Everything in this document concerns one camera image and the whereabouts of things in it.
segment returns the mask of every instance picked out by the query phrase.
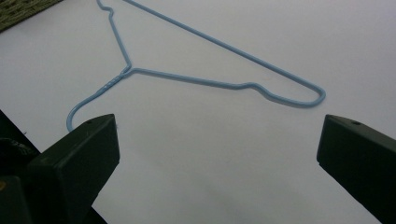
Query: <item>blue wire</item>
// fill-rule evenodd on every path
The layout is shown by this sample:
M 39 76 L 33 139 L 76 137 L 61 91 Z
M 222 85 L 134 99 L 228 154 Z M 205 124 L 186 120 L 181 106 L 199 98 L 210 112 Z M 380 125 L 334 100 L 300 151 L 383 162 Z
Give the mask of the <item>blue wire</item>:
M 113 30 L 114 36 L 117 39 L 117 43 L 119 44 L 120 50 L 122 52 L 122 55 L 124 57 L 125 62 L 127 63 L 126 67 L 120 72 L 120 74 L 116 77 L 114 77 L 111 81 L 109 81 L 104 87 L 102 87 L 99 91 L 97 91 L 95 94 L 93 94 L 92 96 L 88 97 L 87 99 L 83 100 L 82 102 L 80 102 L 79 104 L 77 104 L 69 113 L 69 115 L 67 116 L 67 120 L 66 120 L 66 126 L 67 126 L 67 130 L 69 132 L 71 132 L 73 130 L 73 125 L 72 125 L 72 120 L 74 115 L 76 114 L 76 112 L 82 108 L 85 104 L 89 103 L 90 101 L 96 99 L 97 97 L 101 96 L 103 93 L 105 93 L 106 91 L 108 91 L 110 88 L 112 88 L 113 86 L 115 86 L 118 82 L 120 82 L 122 79 L 129 77 L 133 74 L 140 74 L 140 75 L 146 75 L 146 76 L 151 76 L 151 77 L 160 77 L 160 78 L 166 78 L 166 79 L 171 79 L 171 80 L 176 80 L 176 81 L 183 81 L 183 82 L 188 82 L 188 83 L 193 83 L 193 84 L 198 84 L 198 85 L 205 85 L 205 86 L 210 86 L 210 87 L 216 87 L 216 88 L 223 88 L 223 89 L 227 89 L 227 90 L 234 90 L 234 91 L 238 91 L 238 90 L 243 90 L 243 89 L 253 89 L 255 91 L 258 91 L 262 96 L 264 96 L 266 99 L 282 104 L 282 105 L 288 105 L 288 106 L 293 106 L 293 107 L 300 107 L 300 108 L 308 108 L 308 107 L 313 107 L 316 105 L 319 105 L 324 98 L 326 97 L 326 92 L 325 90 L 323 90 L 321 87 L 310 83 L 300 77 L 295 76 L 294 74 L 287 72 L 281 68 L 278 68 L 270 63 L 267 63 L 259 58 L 256 58 L 240 49 L 237 49 L 233 46 L 230 46 L 212 36 L 206 35 L 202 32 L 199 32 L 193 28 L 191 28 L 190 26 L 187 26 L 179 21 L 175 21 L 169 17 L 164 16 L 163 14 L 156 12 L 148 7 L 144 7 L 138 3 L 136 3 L 135 1 L 132 0 L 123 0 L 124 2 L 127 2 L 135 7 L 138 7 L 144 11 L 146 11 L 147 13 L 150 13 L 160 19 L 163 19 L 165 21 L 168 21 L 186 31 L 189 31 L 195 35 L 200 36 L 203 39 L 206 39 L 220 47 L 223 47 L 235 54 L 238 54 L 241 57 L 244 57 L 254 63 L 257 63 L 271 71 L 274 71 L 278 74 L 280 74 L 283 77 L 286 77 L 288 79 L 291 79 L 305 87 L 307 87 L 308 89 L 315 91 L 318 94 L 318 98 L 314 101 L 311 102 L 302 102 L 302 101 L 296 101 L 296 100 L 292 100 L 289 98 L 285 98 L 283 96 L 279 96 L 276 94 L 271 93 L 270 91 L 268 91 L 267 89 L 265 89 L 262 85 L 255 83 L 255 82 L 247 82 L 247 83 L 242 83 L 242 84 L 233 84 L 233 83 L 227 83 L 227 82 L 219 82 L 219 81 L 214 81 L 214 80 L 208 80 L 208 79 L 202 79 L 202 78 L 198 78 L 198 77 L 185 77 L 185 76 L 181 76 L 181 75 L 176 75 L 176 74 L 171 74 L 171 73 L 165 73 L 165 72 L 159 72 L 159 71 L 153 71 L 153 70 L 149 70 L 149 69 L 144 69 L 144 68 L 133 68 L 132 67 L 132 62 L 129 59 L 128 53 L 126 52 L 126 49 L 121 41 L 120 38 L 120 34 L 117 30 L 117 27 L 113 21 L 113 15 L 114 15 L 114 10 L 111 7 L 105 7 L 102 3 L 101 0 L 96 0 L 99 8 L 101 8 L 102 10 L 108 11 L 109 15 L 108 15 L 108 19 L 110 21 L 110 25 L 111 28 Z

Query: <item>blue hanger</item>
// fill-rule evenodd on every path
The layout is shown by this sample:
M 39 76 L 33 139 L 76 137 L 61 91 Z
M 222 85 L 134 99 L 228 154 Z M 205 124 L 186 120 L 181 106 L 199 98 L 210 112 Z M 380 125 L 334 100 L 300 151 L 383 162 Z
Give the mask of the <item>blue hanger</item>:
M 90 97 L 88 97 L 87 99 L 83 100 L 82 102 L 78 103 L 69 113 L 69 115 L 67 116 L 67 120 L 66 120 L 66 126 L 67 126 L 67 130 L 69 132 L 71 132 L 73 130 L 73 125 L 72 125 L 72 120 L 74 115 L 76 114 L 76 112 L 82 108 L 85 104 L 89 103 L 90 101 L 96 99 L 97 97 L 101 96 L 103 93 L 105 93 L 106 91 L 108 91 L 111 87 L 115 86 L 118 82 L 120 82 L 122 79 L 129 77 L 133 74 L 140 74 L 140 75 L 147 75 L 147 76 L 152 76 L 152 77 L 161 77 L 161 78 L 166 78 L 166 79 L 172 79 L 172 80 L 176 80 L 176 81 L 183 81 L 183 82 L 188 82 L 188 83 L 193 83 L 193 84 L 199 84 L 199 85 L 205 85 L 205 86 L 210 86 L 210 87 L 216 87 L 216 88 L 223 88 L 223 89 L 227 89 L 227 90 L 234 90 L 234 91 L 238 91 L 238 90 L 243 90 L 243 89 L 253 89 L 255 91 L 258 91 L 262 96 L 264 96 L 266 99 L 282 104 L 282 105 L 288 105 L 288 106 L 293 106 L 293 107 L 301 107 L 301 108 L 308 108 L 308 107 L 313 107 L 316 105 L 319 105 L 324 98 L 326 97 L 326 92 L 325 90 L 323 90 L 321 87 L 308 82 L 300 77 L 295 76 L 294 74 L 287 72 L 281 68 L 278 68 L 270 63 L 267 63 L 259 58 L 256 58 L 240 49 L 237 49 L 233 46 L 230 46 L 210 35 L 206 35 L 202 32 L 199 32 L 193 28 L 191 28 L 190 26 L 187 26 L 179 21 L 175 21 L 169 17 L 164 16 L 163 14 L 154 11 L 148 7 L 142 6 L 138 3 L 136 3 L 135 1 L 132 0 L 123 0 L 126 3 L 131 4 L 132 6 L 138 7 L 144 11 L 146 11 L 147 13 L 154 15 L 160 19 L 163 19 L 165 21 L 168 21 L 172 24 L 174 24 L 175 26 L 178 26 L 188 32 L 191 32 L 195 35 L 200 36 L 203 39 L 206 39 L 220 47 L 223 47 L 245 59 L 248 59 L 262 67 L 265 67 L 271 71 L 274 71 L 278 74 L 280 74 L 283 77 L 286 77 L 288 79 L 291 79 L 305 87 L 307 87 L 308 89 L 315 91 L 318 94 L 318 98 L 314 101 L 311 102 L 302 102 L 302 101 L 296 101 L 293 99 L 289 99 L 283 96 L 279 96 L 276 94 L 271 93 L 270 91 L 268 91 L 267 89 L 265 89 L 262 85 L 256 83 L 256 82 L 247 82 L 247 83 L 241 83 L 241 84 L 233 84 L 233 83 L 227 83 L 227 82 L 219 82 L 219 81 L 214 81 L 214 80 L 209 80 L 209 79 L 202 79 L 202 78 L 198 78 L 198 77 L 185 77 L 185 76 L 181 76 L 181 75 L 177 75 L 177 74 L 172 74 L 172 73 L 165 73 L 165 72 L 160 72 L 160 71 L 154 71 L 154 70 L 149 70 L 149 69 L 145 69 L 145 68 L 137 68 L 137 67 L 133 67 L 132 66 L 132 62 L 128 56 L 128 53 L 126 52 L 126 49 L 121 41 L 120 38 L 120 34 L 117 30 L 117 27 L 114 23 L 113 20 L 113 15 L 114 15 L 114 10 L 111 7 L 106 7 L 102 4 L 101 0 L 96 0 L 99 8 L 101 8 L 102 10 L 108 11 L 109 15 L 108 15 L 108 20 L 110 22 L 111 28 L 113 30 L 114 36 L 117 39 L 117 43 L 119 44 L 120 50 L 122 52 L 122 55 L 124 57 L 124 60 L 126 62 L 126 66 L 124 69 L 122 69 L 122 71 L 120 72 L 120 74 L 116 77 L 114 77 L 112 80 L 110 80 L 104 87 L 102 87 L 101 89 L 99 89 L 99 91 L 97 91 L 95 94 L 91 95 Z

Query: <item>wire hanger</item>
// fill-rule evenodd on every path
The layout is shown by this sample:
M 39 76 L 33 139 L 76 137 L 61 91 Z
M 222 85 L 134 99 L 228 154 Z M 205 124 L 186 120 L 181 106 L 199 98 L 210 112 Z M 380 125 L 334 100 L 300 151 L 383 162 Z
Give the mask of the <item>wire hanger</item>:
M 256 57 L 254 57 L 240 49 L 230 46 L 230 45 L 228 45 L 228 44 L 226 44 L 226 43 L 224 43 L 210 35 L 206 35 L 202 32 L 199 32 L 199 31 L 191 28 L 190 26 L 185 25 L 179 21 L 175 21 L 169 17 L 166 17 L 157 11 L 154 11 L 148 7 L 145 7 L 145 6 L 142 6 L 138 3 L 136 3 L 135 1 L 132 1 L 132 0 L 123 0 L 123 1 L 131 4 L 134 7 L 138 7 L 140 9 L 146 11 L 147 13 L 154 15 L 164 21 L 168 21 L 168 22 L 174 24 L 175 26 L 178 26 L 188 32 L 198 35 L 201 38 L 206 39 L 206 40 L 208 40 L 208 41 L 210 41 L 224 49 L 227 49 L 227 50 L 229 50 L 229 51 L 231 51 L 231 52 L 233 52 L 233 53 L 235 53 L 249 61 L 252 61 L 262 67 L 265 67 L 271 71 L 274 71 L 283 77 L 291 79 L 291 80 L 299 83 L 300 85 L 303 85 L 303 86 L 307 87 L 308 89 L 315 91 L 318 94 L 318 98 L 316 100 L 310 101 L 310 102 L 296 101 L 293 99 L 289 99 L 289 98 L 271 93 L 270 91 L 265 89 L 262 85 L 260 85 L 256 82 L 233 84 L 233 83 L 228 83 L 228 82 L 219 82 L 219 81 L 214 81 L 214 80 L 209 80 L 209 79 L 202 79 L 202 78 L 198 78 L 198 77 L 186 77 L 186 76 L 181 76 L 181 75 L 172 74 L 172 73 L 165 73 L 165 72 L 154 71 L 154 70 L 149 70 L 149 69 L 145 69 L 145 68 L 133 67 L 132 62 L 128 56 L 128 53 L 122 43 L 122 40 L 120 38 L 120 34 L 117 30 L 117 27 L 114 23 L 113 8 L 104 6 L 102 4 L 101 0 L 96 0 L 99 8 L 101 8 L 104 11 L 109 12 L 108 20 L 109 20 L 111 28 L 113 30 L 114 36 L 116 37 L 117 43 L 119 44 L 121 53 L 122 53 L 123 58 L 126 62 L 126 66 L 124 69 L 122 69 L 122 71 L 120 72 L 120 74 L 118 76 L 114 77 L 109 82 L 107 82 L 107 84 L 104 87 L 102 87 L 101 89 L 99 89 L 99 91 L 97 91 L 95 94 L 91 95 L 87 99 L 78 103 L 70 111 L 69 115 L 67 116 L 67 120 L 66 120 L 66 126 L 67 126 L 67 130 L 69 132 L 73 131 L 73 125 L 72 125 L 73 117 L 80 108 L 82 108 L 85 104 L 91 102 L 92 100 L 96 99 L 97 97 L 101 96 L 103 93 L 105 93 L 110 88 L 112 88 L 117 83 L 119 83 L 122 79 L 129 77 L 133 74 L 140 74 L 140 75 L 146 75 L 146 76 L 152 76 L 152 77 L 161 77 L 161 78 L 172 79 L 172 80 L 176 80 L 176 81 L 183 81 L 183 82 L 188 82 L 188 83 L 193 83 L 193 84 L 199 84 L 199 85 L 216 87 L 216 88 L 223 88 L 223 89 L 234 90 L 234 91 L 243 90 L 243 89 L 253 89 L 255 91 L 258 91 L 262 96 L 264 96 L 266 99 L 268 99 L 270 101 L 273 101 L 273 102 L 276 102 L 276 103 L 279 103 L 282 105 L 288 105 L 288 106 L 300 107 L 300 108 L 308 108 L 308 107 L 313 107 L 313 106 L 319 105 L 326 97 L 326 92 L 321 87 L 319 87 L 311 82 L 308 82 L 300 77 L 297 77 L 290 72 L 287 72 L 281 68 L 278 68 L 278 67 L 276 67 L 270 63 L 267 63 L 259 58 L 256 58 Z

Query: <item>white surface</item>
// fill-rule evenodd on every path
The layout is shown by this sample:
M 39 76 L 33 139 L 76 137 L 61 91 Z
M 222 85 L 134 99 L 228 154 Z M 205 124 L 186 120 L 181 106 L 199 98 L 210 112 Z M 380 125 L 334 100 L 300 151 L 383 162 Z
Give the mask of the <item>white surface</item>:
M 276 93 L 313 92 L 123 3 L 122 39 L 139 67 Z M 140 0 L 323 87 L 312 109 L 136 75 L 81 109 L 114 113 L 120 165 L 94 207 L 108 223 L 378 223 L 316 161 L 326 114 L 396 138 L 396 2 Z M 107 13 L 67 0 L 0 34 L 1 109 L 41 150 L 80 100 L 124 67 Z

